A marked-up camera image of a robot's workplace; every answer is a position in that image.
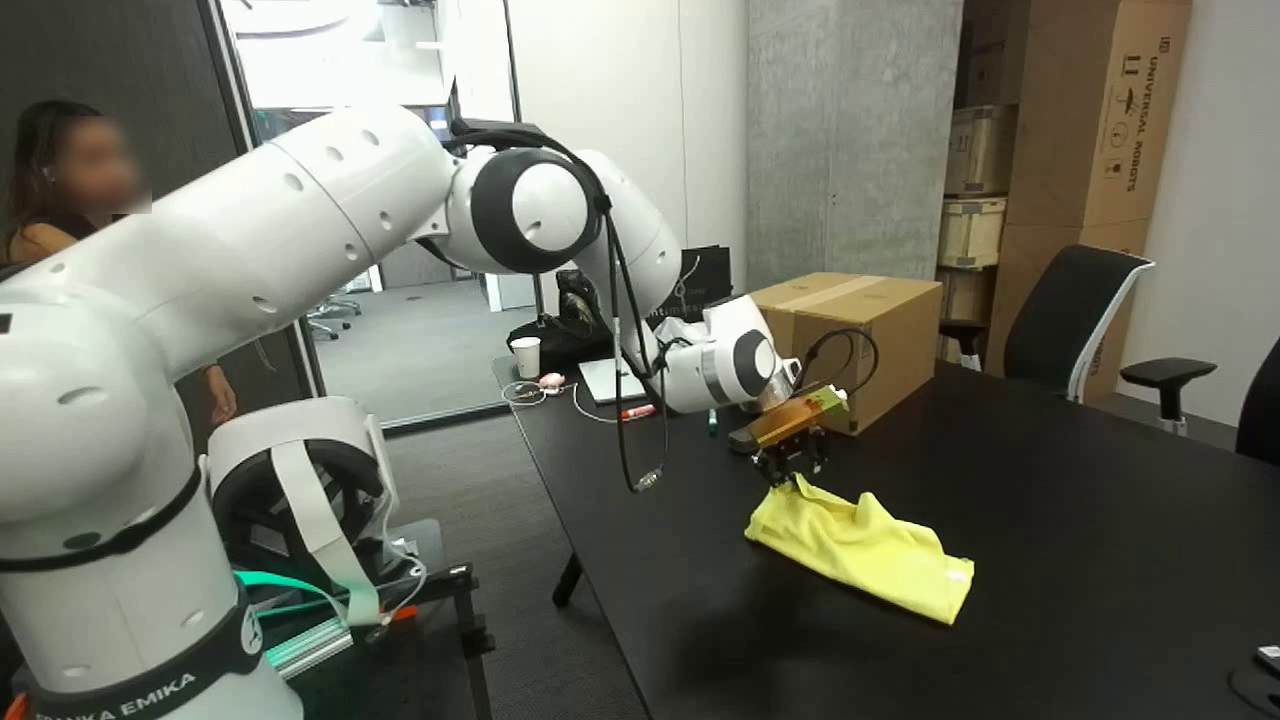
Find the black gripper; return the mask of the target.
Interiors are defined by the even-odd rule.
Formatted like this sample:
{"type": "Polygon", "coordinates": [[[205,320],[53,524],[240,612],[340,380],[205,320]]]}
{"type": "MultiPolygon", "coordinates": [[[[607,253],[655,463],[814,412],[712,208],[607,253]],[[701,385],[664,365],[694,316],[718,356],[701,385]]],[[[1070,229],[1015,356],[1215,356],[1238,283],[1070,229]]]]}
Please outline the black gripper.
{"type": "Polygon", "coordinates": [[[826,420],[849,407],[849,394],[818,385],[798,394],[726,438],[733,453],[760,470],[770,483],[825,463],[826,420]]]}

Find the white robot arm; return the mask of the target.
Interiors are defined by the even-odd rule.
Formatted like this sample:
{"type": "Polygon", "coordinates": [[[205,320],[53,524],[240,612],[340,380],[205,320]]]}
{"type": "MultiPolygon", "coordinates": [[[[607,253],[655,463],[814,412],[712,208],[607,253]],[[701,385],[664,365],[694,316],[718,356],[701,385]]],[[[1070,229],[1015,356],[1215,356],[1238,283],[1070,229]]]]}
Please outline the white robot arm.
{"type": "Polygon", "coordinates": [[[212,514],[182,380],[445,229],[485,272],[580,270],[669,412],[780,404],[756,300],[669,320],[680,249],[618,166],[535,123],[404,103],[313,118],[168,192],[133,112],[55,109],[38,180],[70,241],[0,283],[0,553],[23,720],[304,720],[212,514]]]}

